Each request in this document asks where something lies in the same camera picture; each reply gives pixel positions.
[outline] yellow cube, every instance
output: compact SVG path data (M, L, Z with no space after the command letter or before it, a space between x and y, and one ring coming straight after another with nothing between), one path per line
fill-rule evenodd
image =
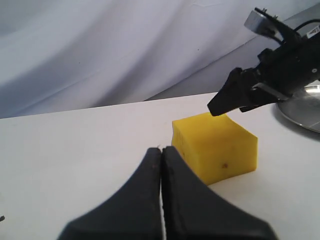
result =
M258 138L226 114L203 113L172 126L172 145L206 185L256 170Z

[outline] white fabric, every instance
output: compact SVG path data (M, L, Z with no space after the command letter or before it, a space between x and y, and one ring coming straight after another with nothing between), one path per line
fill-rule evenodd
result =
M318 2L5 0L0 117L143 101L253 38L254 7L287 19Z

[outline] white tabletop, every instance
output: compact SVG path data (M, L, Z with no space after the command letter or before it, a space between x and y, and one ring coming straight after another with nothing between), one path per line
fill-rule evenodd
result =
M171 144L173 120L207 112L212 96L1 119L0 239L56 239L120 188L147 148ZM287 123L274 105L229 116L258 136L259 166L211 188L281 240L319 239L320 136Z

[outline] silver metal base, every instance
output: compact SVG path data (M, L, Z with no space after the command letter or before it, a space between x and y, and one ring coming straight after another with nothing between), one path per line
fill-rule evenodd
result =
M277 107L293 123L320 133L320 85L306 86Z

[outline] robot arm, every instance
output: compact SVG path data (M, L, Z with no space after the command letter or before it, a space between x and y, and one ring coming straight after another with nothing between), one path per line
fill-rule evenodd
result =
M307 84L320 79L320 28L307 35L297 31L310 20L292 29L267 14L266 9L255 8L245 26L258 35L271 38L280 44L275 50L265 49L259 55L255 68L235 68L217 95L209 102L213 116L240 108L247 112L263 105L283 102ZM275 37L280 33L283 40Z

